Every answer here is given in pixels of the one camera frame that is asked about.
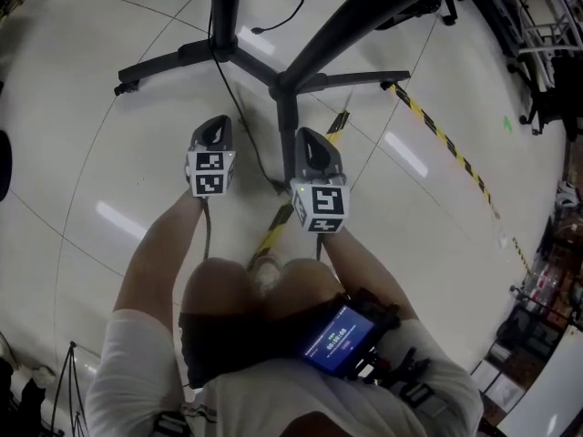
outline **black and white marker cube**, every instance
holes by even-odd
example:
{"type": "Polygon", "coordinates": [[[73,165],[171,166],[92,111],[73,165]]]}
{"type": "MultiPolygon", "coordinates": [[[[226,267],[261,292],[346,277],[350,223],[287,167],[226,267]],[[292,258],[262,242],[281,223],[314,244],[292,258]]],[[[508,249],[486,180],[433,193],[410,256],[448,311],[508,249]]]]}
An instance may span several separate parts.
{"type": "Polygon", "coordinates": [[[235,165],[235,151],[189,150],[187,175],[192,196],[221,196],[227,193],[235,165]]]}
{"type": "Polygon", "coordinates": [[[293,208],[303,229],[314,233],[340,231],[348,218],[350,188],[291,181],[293,208]]]}

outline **white floor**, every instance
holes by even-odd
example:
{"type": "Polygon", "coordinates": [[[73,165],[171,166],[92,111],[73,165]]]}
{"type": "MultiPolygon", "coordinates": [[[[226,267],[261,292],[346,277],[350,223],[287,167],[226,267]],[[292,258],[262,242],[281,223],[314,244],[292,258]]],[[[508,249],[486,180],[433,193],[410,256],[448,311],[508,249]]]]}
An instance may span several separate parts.
{"type": "MultiPolygon", "coordinates": [[[[241,0],[241,46],[283,69],[343,0],[306,0],[285,27],[249,36],[249,28],[287,17],[298,1],[241,0]]],[[[15,161],[0,205],[0,331],[29,361],[60,369],[71,340],[100,353],[132,252],[186,187],[182,168],[192,131],[218,114],[236,120],[212,63],[152,77],[136,94],[113,93],[120,68],[205,38],[209,12],[210,0],[26,0],[0,27],[0,127],[15,161]]],[[[512,243],[502,249],[499,236],[516,237],[532,260],[553,206],[565,139],[559,124],[542,137],[519,125],[520,89],[495,39],[469,1],[458,12],[453,27],[426,15],[373,32],[324,72],[410,70],[402,86],[492,192],[502,231],[476,183],[403,103],[376,85],[354,89],[340,145],[353,185],[348,228],[403,284],[445,351],[471,368],[510,301],[508,286],[525,273],[512,243]],[[388,133],[424,167],[400,155],[385,140],[388,133]]],[[[280,177],[274,103],[237,67],[224,69],[268,173],[280,177]]],[[[324,132],[350,90],[302,96],[301,126],[324,132]]],[[[236,128],[235,181],[226,198],[211,203],[211,254],[245,263],[282,198],[258,178],[250,142],[236,128]]],[[[200,225],[177,303],[203,239],[200,225]]],[[[314,246],[293,219],[275,252],[309,257],[314,246]]]]}

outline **knee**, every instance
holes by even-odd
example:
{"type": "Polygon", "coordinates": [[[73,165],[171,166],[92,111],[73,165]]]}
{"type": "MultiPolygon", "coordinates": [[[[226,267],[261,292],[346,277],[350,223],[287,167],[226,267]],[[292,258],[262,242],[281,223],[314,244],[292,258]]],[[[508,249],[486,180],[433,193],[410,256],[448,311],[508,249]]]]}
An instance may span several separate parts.
{"type": "Polygon", "coordinates": [[[270,320],[287,317],[343,292],[328,266],[314,259],[296,259],[283,268],[280,282],[267,295],[265,315],[270,320]]]}
{"type": "Polygon", "coordinates": [[[182,312],[233,314],[246,312],[259,295],[241,264],[208,258],[192,272],[182,299],[182,312]]]}
{"type": "Polygon", "coordinates": [[[243,268],[239,262],[222,258],[208,258],[203,260],[198,267],[195,268],[190,277],[190,281],[206,278],[206,276],[229,280],[233,277],[242,277],[245,275],[245,268],[243,268]]]}
{"type": "Polygon", "coordinates": [[[296,259],[288,262],[281,273],[281,281],[286,280],[303,297],[314,302],[331,300],[343,292],[343,287],[332,270],[315,259],[296,259]]]}

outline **chair caster wheel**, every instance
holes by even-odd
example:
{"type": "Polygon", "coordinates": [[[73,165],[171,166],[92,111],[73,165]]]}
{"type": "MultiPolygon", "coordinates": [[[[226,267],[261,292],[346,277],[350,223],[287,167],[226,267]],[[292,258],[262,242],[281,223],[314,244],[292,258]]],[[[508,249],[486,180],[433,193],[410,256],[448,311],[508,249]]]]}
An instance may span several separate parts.
{"type": "Polygon", "coordinates": [[[121,83],[117,86],[113,92],[117,96],[121,96],[122,94],[136,92],[139,89],[139,81],[132,81],[131,83],[121,83]]]}
{"type": "Polygon", "coordinates": [[[454,25],[455,24],[455,18],[451,15],[442,16],[441,20],[444,22],[444,25],[454,25]]]}

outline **sneaker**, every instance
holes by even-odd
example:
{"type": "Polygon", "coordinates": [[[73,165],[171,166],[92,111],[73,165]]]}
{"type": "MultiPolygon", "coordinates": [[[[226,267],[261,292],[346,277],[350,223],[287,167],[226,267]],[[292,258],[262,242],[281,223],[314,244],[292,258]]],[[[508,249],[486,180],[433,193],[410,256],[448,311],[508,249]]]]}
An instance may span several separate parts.
{"type": "Polygon", "coordinates": [[[255,261],[251,276],[259,284],[261,292],[266,294],[280,280],[281,262],[275,256],[261,256],[255,261]]]}
{"type": "Polygon", "coordinates": [[[55,381],[55,373],[48,369],[47,366],[41,366],[38,369],[33,369],[32,376],[36,387],[39,389],[46,389],[55,381]]]}
{"type": "Polygon", "coordinates": [[[0,358],[10,364],[13,371],[18,371],[20,368],[20,363],[16,359],[15,354],[12,352],[10,348],[10,344],[6,337],[0,332],[0,358]]]}

